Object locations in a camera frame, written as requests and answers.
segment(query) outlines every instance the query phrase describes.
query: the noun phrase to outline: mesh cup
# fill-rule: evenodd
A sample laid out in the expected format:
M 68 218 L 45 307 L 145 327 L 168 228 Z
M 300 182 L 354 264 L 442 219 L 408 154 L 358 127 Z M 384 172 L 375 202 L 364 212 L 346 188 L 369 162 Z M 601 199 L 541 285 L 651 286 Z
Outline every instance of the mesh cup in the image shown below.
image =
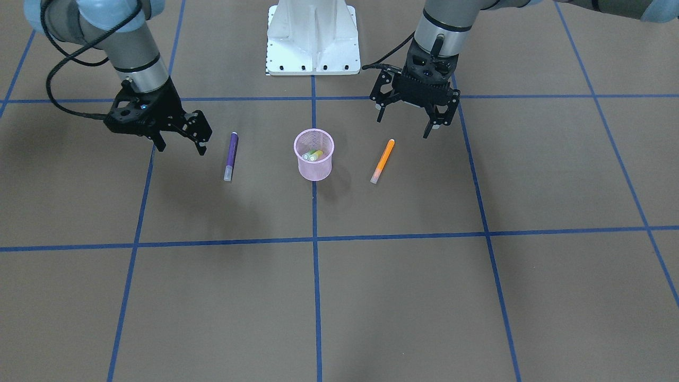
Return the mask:
M 304 179 L 319 181 L 330 175 L 333 169 L 332 155 L 335 151 L 335 142 L 330 134 L 319 128 L 310 128 L 302 131 L 293 145 L 295 155 L 297 155 L 297 167 Z M 302 159 L 302 156 L 310 150 L 321 150 L 323 156 L 316 162 L 309 162 Z

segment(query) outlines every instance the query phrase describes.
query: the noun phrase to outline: light blue joint cover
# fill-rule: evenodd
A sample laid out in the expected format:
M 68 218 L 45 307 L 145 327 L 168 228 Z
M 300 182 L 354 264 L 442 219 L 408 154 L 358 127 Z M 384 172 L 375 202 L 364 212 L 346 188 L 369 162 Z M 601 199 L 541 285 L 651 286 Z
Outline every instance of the light blue joint cover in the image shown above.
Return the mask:
M 679 16 L 679 0 L 653 0 L 641 21 L 668 22 Z
M 156 17 L 165 10 L 165 0 L 151 0 L 151 17 Z
M 24 0 L 24 17 L 35 31 L 45 34 L 40 25 L 40 0 Z
M 90 24 L 108 31 L 125 20 L 136 7 L 136 0 L 75 0 L 80 15 Z M 118 29 L 118 32 L 131 32 L 144 25 L 144 12 L 140 11 L 132 21 Z

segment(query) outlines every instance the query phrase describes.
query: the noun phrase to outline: robotic arm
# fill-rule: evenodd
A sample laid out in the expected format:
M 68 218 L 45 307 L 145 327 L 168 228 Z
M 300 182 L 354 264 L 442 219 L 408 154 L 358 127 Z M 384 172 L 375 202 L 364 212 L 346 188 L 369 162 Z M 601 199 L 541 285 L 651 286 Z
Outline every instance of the robotic arm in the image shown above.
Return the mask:
M 26 19 L 36 31 L 60 41 L 84 47 L 57 65 L 47 81 L 50 100 L 76 116 L 103 120 L 114 133 L 145 136 L 159 151 L 166 147 L 161 131 L 187 137 L 205 154 L 212 129 L 202 111 L 184 111 L 181 100 L 158 52 L 146 20 L 164 9 L 164 0 L 25 0 Z M 88 48 L 104 50 L 122 80 L 108 114 L 86 114 L 60 105 L 52 96 L 50 82 L 67 62 Z M 103 64 L 83 63 L 87 66 Z
M 429 123 L 424 138 L 432 128 L 449 125 L 460 102 L 460 91 L 450 87 L 450 78 L 471 27 L 481 10 L 524 7 L 541 0 L 427 0 L 403 68 L 380 64 L 362 69 L 381 69 L 370 99 L 380 110 L 381 122 L 387 105 L 404 101 L 424 108 Z M 679 15 L 679 0 L 557 0 L 589 10 L 642 21 L 667 22 Z M 392 90 L 382 92 L 391 84 Z

